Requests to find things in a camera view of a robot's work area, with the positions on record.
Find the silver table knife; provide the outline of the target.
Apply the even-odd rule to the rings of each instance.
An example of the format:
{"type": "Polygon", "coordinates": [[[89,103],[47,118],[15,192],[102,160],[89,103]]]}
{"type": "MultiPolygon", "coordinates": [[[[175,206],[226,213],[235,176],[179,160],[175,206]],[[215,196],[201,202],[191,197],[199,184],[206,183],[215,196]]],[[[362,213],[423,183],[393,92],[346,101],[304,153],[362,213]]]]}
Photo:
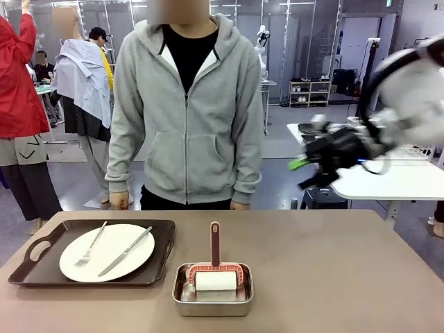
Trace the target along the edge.
{"type": "Polygon", "coordinates": [[[148,234],[153,229],[152,226],[149,226],[143,233],[141,233],[136,240],[134,240],[127,249],[125,249],[122,254],[120,254],[111,264],[109,264],[103,271],[101,271],[98,276],[102,277],[106,275],[108,272],[110,272],[116,265],[118,265],[120,262],[122,262],[126,256],[129,254],[129,252],[139,243],[141,242],[145,237],[148,236],[148,234]]]}

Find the white round plate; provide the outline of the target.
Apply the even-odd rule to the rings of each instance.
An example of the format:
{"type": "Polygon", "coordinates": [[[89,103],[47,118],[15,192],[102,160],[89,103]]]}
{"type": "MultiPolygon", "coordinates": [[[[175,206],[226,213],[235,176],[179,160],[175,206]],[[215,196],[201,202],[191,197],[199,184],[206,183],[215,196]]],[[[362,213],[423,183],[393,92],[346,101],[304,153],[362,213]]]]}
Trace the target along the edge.
{"type": "Polygon", "coordinates": [[[77,236],[67,245],[60,256],[59,267],[62,274],[74,282],[90,284],[110,282],[134,273],[143,264],[154,258],[155,249],[160,245],[160,241],[154,235],[154,227],[122,262],[106,275],[98,276],[147,228],[135,224],[108,223],[93,248],[89,263],[81,268],[75,267],[74,264],[86,253],[100,227],[77,236]]]}

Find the white humanoid background robot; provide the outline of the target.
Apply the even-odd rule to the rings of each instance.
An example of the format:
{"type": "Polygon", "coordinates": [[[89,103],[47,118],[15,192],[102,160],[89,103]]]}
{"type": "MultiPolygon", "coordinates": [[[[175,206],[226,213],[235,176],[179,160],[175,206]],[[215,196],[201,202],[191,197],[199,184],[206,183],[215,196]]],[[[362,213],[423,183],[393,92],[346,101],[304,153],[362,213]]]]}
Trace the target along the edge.
{"type": "Polygon", "coordinates": [[[255,45],[255,50],[257,52],[261,67],[261,81],[268,80],[268,69],[265,62],[263,61],[263,55],[265,53],[266,44],[270,36],[270,32],[266,29],[266,26],[262,24],[257,32],[257,41],[255,45]]]}

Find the silver fork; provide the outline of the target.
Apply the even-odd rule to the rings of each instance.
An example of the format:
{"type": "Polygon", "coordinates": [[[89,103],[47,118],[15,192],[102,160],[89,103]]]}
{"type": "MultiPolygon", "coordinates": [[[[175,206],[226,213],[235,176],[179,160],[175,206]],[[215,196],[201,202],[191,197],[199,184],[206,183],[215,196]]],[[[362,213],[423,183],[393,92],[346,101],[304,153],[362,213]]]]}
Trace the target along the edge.
{"type": "Polygon", "coordinates": [[[106,225],[108,224],[107,221],[103,222],[103,225],[100,227],[99,231],[97,232],[96,236],[94,237],[92,243],[89,245],[89,248],[86,250],[86,253],[74,264],[75,267],[81,268],[86,266],[90,259],[91,259],[91,253],[93,251],[93,248],[96,244],[96,242],[99,240],[100,236],[103,234],[103,231],[105,230],[106,225]]]}

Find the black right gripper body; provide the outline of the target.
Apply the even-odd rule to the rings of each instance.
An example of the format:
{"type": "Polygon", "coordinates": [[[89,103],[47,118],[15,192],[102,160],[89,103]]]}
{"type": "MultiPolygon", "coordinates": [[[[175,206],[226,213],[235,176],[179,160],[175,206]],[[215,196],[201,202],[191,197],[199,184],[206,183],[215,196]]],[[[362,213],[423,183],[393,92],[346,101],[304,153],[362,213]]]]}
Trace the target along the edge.
{"type": "Polygon", "coordinates": [[[308,143],[305,146],[305,155],[311,164],[318,165],[316,172],[338,173],[339,169],[350,169],[358,165],[359,160],[367,160],[369,150],[356,130],[342,127],[308,143]]]}

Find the black stool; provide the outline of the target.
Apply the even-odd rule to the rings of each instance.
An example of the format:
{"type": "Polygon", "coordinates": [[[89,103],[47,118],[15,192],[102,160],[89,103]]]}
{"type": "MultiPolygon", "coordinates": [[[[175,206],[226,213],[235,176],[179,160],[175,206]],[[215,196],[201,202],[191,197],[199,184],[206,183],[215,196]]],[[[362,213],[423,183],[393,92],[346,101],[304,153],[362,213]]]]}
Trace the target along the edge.
{"type": "Polygon", "coordinates": [[[299,207],[300,210],[346,210],[348,200],[339,196],[331,187],[306,189],[299,207]]]}

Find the grey-sleeved left forearm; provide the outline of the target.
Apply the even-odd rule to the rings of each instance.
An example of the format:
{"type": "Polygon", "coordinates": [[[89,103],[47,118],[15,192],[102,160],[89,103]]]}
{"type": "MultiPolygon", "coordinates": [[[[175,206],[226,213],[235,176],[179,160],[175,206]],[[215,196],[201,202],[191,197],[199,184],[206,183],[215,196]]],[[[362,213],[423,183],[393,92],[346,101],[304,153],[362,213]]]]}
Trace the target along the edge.
{"type": "Polygon", "coordinates": [[[262,179],[260,168],[263,148],[262,111],[245,113],[235,119],[232,138],[235,145],[234,168],[236,179],[232,200],[249,204],[262,179]]]}

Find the folded dark grey cloth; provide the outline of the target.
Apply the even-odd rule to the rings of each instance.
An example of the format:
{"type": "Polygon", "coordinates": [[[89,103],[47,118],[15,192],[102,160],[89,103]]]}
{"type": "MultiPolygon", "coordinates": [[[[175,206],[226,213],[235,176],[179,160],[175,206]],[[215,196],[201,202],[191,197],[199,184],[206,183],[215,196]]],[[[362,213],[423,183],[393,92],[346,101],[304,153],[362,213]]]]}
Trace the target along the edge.
{"type": "Polygon", "coordinates": [[[327,133],[326,129],[313,123],[300,123],[298,124],[298,130],[304,143],[313,142],[327,133]]]}

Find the white work table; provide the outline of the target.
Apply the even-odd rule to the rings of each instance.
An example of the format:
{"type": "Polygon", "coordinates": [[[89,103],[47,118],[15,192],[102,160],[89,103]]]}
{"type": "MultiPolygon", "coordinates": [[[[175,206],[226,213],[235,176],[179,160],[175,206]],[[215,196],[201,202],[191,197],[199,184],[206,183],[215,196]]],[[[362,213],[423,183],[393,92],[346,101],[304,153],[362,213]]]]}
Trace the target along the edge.
{"type": "Polygon", "coordinates": [[[340,169],[340,178],[333,190],[348,200],[387,201],[386,221],[395,223],[403,201],[444,200],[444,169],[428,160],[392,160],[388,155],[368,161],[365,165],[376,171],[387,166],[382,175],[373,175],[362,166],[340,169]]]}

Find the dark brown serving tray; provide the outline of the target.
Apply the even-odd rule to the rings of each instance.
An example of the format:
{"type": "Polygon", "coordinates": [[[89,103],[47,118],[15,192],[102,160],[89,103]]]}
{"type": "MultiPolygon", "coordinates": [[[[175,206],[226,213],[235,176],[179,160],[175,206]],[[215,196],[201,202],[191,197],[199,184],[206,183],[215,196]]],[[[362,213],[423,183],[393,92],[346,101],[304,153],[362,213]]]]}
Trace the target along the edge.
{"type": "Polygon", "coordinates": [[[23,262],[11,273],[9,283],[24,287],[149,287],[162,276],[164,266],[174,244],[176,225],[171,220],[159,219],[69,219],[59,223],[45,237],[34,241],[26,250],[23,262]],[[102,283],[74,282],[65,277],[59,267],[62,251],[77,236],[96,229],[107,221],[110,224],[135,224],[154,227],[154,235],[160,241],[150,259],[134,273],[102,283]]]}

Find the seated person in background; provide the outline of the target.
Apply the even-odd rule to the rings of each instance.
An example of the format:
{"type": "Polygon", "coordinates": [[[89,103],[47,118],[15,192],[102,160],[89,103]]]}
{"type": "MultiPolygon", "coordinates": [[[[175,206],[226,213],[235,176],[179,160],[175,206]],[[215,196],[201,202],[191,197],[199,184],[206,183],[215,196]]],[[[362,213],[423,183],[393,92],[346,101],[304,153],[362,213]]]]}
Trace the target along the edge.
{"type": "Polygon", "coordinates": [[[54,65],[48,62],[45,51],[40,50],[35,53],[34,72],[39,83],[51,83],[54,77],[54,65]]]}

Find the black tripod pole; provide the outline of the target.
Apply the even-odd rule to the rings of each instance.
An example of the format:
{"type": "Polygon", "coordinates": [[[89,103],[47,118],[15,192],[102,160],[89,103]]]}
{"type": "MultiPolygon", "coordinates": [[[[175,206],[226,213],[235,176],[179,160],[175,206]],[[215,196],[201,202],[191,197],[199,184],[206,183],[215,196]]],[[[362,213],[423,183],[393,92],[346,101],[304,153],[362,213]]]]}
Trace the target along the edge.
{"type": "Polygon", "coordinates": [[[370,51],[368,56],[368,61],[366,65],[366,71],[362,80],[361,84],[361,95],[360,98],[364,96],[364,93],[367,90],[368,81],[370,80],[370,75],[372,73],[373,64],[375,61],[375,55],[377,52],[377,49],[379,48],[379,43],[381,42],[380,37],[370,37],[368,38],[368,44],[370,45],[370,51]]]}

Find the man in black cap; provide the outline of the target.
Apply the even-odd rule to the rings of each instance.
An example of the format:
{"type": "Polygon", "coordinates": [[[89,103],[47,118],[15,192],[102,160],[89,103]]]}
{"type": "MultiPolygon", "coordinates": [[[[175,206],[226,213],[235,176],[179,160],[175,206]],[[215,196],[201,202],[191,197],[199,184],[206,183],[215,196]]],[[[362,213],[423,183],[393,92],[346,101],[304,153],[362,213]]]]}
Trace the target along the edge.
{"type": "Polygon", "coordinates": [[[94,27],[89,32],[88,40],[90,42],[95,43],[100,48],[101,57],[103,60],[103,66],[104,66],[105,72],[108,76],[108,85],[109,85],[110,89],[113,89],[114,76],[113,76],[110,64],[108,62],[108,59],[106,57],[105,51],[104,51],[105,44],[108,42],[107,41],[107,33],[105,32],[104,29],[102,29],[100,27],[94,27]]]}

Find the mannequin in blue shirt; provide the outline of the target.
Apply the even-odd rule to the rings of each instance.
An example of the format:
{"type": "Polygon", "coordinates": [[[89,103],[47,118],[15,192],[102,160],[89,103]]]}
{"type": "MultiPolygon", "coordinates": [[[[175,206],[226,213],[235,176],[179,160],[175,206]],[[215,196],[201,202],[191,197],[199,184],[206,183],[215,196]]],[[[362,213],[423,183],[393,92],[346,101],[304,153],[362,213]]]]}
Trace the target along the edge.
{"type": "Polygon", "coordinates": [[[65,132],[76,134],[87,162],[101,187],[101,204],[109,205],[105,179],[109,162],[112,108],[108,76],[100,48],[80,34],[78,11],[56,7],[52,11],[54,31],[62,39],[55,61],[53,93],[60,100],[65,132]]]}

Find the black bags pile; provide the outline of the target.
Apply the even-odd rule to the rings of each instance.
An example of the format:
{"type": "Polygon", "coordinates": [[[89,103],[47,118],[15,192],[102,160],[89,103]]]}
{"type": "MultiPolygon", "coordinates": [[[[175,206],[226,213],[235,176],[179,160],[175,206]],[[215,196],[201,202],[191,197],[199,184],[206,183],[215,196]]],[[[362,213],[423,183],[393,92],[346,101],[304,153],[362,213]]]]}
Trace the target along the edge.
{"type": "Polygon", "coordinates": [[[333,71],[332,85],[336,86],[336,93],[353,96],[359,82],[357,77],[357,69],[335,69],[333,71]]]}

